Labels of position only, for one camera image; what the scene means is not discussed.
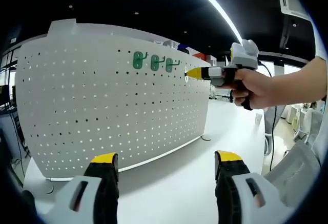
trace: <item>finger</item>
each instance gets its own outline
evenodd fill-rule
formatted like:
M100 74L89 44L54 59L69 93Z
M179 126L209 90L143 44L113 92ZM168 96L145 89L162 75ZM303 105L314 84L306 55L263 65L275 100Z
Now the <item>finger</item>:
M254 71L250 69L238 69L235 74L235 79L243 80L247 75L252 73L254 73Z
M241 106L241 104L245 101L246 98L240 97L235 99L235 105L236 106Z
M239 98L239 97L247 97L248 96L248 91L247 90L233 90L232 91L232 96L234 98Z
M223 85L223 86L215 86L216 88L220 88L220 89L237 89L238 85L236 83L231 83L231 84L227 84L227 85Z

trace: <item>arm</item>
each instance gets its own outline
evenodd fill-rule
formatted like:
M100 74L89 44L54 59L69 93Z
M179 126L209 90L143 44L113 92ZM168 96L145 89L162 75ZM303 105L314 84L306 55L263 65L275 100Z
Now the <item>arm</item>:
M327 91L326 62L315 57L300 71L275 77L248 69L237 71L236 79L242 80L249 91L234 90L236 105L250 96L253 109L261 109L276 105L311 103L323 98Z

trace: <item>light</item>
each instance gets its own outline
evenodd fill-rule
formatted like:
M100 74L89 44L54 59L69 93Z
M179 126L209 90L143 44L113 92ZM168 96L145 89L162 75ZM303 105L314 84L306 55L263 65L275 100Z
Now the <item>light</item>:
M238 41L241 43L241 36L237 30L237 28L235 27L235 25L233 24L233 22L231 21L231 19L228 17L228 15L226 14L226 12L223 10L223 8L221 7L221 5L216 1L216 0L208 0L214 7L215 9L221 14L221 16L224 18L224 20L228 23L228 25L230 26L231 30L234 32L235 36L237 37Z

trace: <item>human hand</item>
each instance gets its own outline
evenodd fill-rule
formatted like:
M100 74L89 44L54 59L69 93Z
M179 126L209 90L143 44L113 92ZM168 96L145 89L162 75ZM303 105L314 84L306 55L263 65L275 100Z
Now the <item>human hand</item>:
M252 109L262 109L272 105L274 99L272 78L254 70L238 69L235 80L242 81L247 90L238 89L236 83L224 86L224 88L233 89L232 96L237 106L241 106L247 96L250 98Z

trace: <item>red object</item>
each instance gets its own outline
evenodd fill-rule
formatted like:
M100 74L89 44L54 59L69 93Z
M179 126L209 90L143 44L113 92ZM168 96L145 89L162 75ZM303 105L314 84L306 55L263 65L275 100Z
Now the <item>red object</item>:
M205 54L203 54L203 53L197 53L197 54L194 54L193 56L195 56L195 57L197 57L197 58L200 58L200 59L206 61L206 56L205 56Z

